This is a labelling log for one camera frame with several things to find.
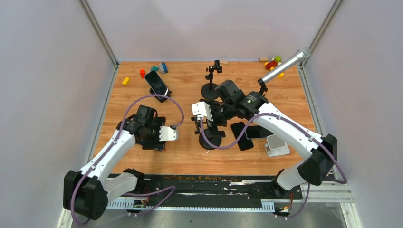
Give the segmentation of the black round-base clamp stand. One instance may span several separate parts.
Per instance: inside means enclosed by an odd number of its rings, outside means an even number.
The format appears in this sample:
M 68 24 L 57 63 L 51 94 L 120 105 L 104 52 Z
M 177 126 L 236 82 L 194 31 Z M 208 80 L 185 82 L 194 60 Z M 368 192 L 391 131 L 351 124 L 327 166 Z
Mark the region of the black round-base clamp stand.
M 201 95 L 206 100 L 217 99 L 219 97 L 219 95 L 215 91 L 217 84 L 213 83 L 213 78 L 214 72 L 216 72 L 217 74 L 222 73 L 222 66 L 220 65 L 220 61 L 215 60 L 213 65 L 210 65 L 206 68 L 206 72 L 208 72 L 208 74 L 205 76 L 205 79 L 209 80 L 209 82 L 202 86 Z

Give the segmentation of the teal phone black screen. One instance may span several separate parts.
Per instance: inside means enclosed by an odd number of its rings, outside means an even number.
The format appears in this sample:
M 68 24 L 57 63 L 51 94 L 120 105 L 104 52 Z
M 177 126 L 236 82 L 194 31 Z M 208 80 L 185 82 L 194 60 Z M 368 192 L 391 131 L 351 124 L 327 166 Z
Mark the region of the teal phone black screen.
M 168 95 L 169 89 L 156 71 L 151 71 L 144 76 L 145 80 L 155 94 Z

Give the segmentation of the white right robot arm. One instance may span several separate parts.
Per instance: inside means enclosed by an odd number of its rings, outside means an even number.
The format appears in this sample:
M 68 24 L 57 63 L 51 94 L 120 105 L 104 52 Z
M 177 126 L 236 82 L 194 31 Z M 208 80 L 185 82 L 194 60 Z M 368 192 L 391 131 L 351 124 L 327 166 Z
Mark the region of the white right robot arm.
M 215 90 L 221 102 L 201 100 L 192 104 L 196 133 L 200 133 L 210 147 L 219 148 L 209 141 L 204 124 L 213 128 L 226 126 L 227 121 L 233 117 L 247 119 L 272 132 L 303 158 L 301 163 L 281 170 L 276 175 L 271 185 L 275 197 L 284 198 L 293 187 L 300 184 L 321 185 L 336 164 L 336 137 L 310 131 L 284 115 L 263 95 L 267 90 L 264 86 L 258 92 L 252 91 L 245 95 L 232 80 L 226 80 Z

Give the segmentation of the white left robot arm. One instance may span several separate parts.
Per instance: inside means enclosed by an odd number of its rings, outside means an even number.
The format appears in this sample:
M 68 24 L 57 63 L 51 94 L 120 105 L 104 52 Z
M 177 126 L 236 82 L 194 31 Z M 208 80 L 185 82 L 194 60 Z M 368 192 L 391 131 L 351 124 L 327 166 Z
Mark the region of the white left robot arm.
M 135 169 L 125 169 L 109 180 L 113 168 L 130 149 L 141 145 L 144 150 L 163 150 L 160 129 L 166 118 L 154 108 L 141 105 L 135 114 L 120 121 L 113 136 L 103 149 L 79 171 L 69 171 L 64 177 L 63 207 L 91 220 L 99 219 L 108 203 L 130 192 L 141 196 L 145 192 L 145 175 Z

